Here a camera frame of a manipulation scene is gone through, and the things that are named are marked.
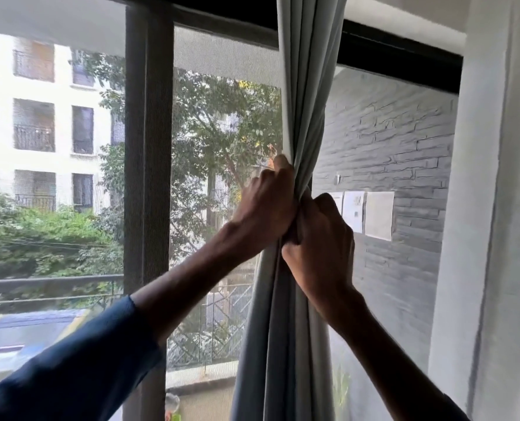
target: paper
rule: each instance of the paper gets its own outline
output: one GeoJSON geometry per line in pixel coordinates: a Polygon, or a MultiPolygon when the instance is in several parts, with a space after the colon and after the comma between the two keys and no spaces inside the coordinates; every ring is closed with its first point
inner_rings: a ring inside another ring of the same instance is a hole
{"type": "Polygon", "coordinates": [[[336,206],[338,207],[338,211],[340,212],[340,215],[342,215],[342,202],[344,200],[344,193],[343,192],[329,192],[332,199],[334,199],[334,202],[336,203],[336,206]]]}
{"type": "Polygon", "coordinates": [[[392,240],[392,205],[395,192],[367,192],[365,205],[365,234],[387,241],[392,240]]]}
{"type": "Polygon", "coordinates": [[[346,224],[356,233],[363,233],[363,200],[364,191],[346,191],[342,205],[342,217],[346,224]]]}

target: gray curtain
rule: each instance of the gray curtain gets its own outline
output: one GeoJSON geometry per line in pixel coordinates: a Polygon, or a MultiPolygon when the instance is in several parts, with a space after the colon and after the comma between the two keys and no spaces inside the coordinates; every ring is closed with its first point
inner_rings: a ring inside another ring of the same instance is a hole
{"type": "MultiPolygon", "coordinates": [[[[284,153],[303,194],[317,161],[346,0],[277,0],[284,153]]],[[[334,419],[328,329],[281,259],[265,249],[231,412],[233,421],[334,419]]]]}

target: glass pane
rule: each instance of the glass pane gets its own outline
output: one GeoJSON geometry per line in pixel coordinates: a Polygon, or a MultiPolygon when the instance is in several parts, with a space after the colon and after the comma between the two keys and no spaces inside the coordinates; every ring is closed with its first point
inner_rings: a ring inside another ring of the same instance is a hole
{"type": "MultiPolygon", "coordinates": [[[[313,176],[314,194],[394,191],[392,240],[366,234],[375,219],[370,206],[363,210],[364,233],[354,234],[353,283],[379,322],[424,372],[456,106],[453,94],[341,68],[328,97],[313,176]]],[[[344,217],[353,209],[353,203],[344,206],[344,217]]],[[[330,344],[336,420],[390,419],[363,368],[332,330],[330,344]]]]}
{"type": "MultiPolygon", "coordinates": [[[[231,218],[282,149],[276,51],[176,28],[174,66],[171,266],[231,218]]],[[[166,387],[184,389],[169,396],[184,420],[229,417],[257,261],[221,280],[168,340],[166,387]]]]}
{"type": "Polygon", "coordinates": [[[0,379],[123,294],[125,6],[36,3],[0,8],[0,379]]]}

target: gray brick wall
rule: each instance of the gray brick wall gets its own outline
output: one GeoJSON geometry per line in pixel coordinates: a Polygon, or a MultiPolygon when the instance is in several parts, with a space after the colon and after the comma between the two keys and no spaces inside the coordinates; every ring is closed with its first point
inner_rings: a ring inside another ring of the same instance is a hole
{"type": "MultiPolygon", "coordinates": [[[[449,185],[457,97],[357,70],[334,79],[313,193],[395,191],[392,242],[355,234],[354,284],[423,370],[449,185]],[[336,173],[341,176],[334,185],[336,173]]],[[[351,378],[349,419],[390,417],[347,346],[331,335],[334,369],[351,378]]]]}

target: white building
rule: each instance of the white building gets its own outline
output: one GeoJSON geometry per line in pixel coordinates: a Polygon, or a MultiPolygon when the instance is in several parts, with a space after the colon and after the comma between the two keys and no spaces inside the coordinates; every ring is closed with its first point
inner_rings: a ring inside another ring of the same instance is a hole
{"type": "Polygon", "coordinates": [[[70,47],[0,34],[0,190],[18,205],[109,205],[98,155],[124,140],[123,124],[99,106],[102,88],[72,56],[70,47]]]}

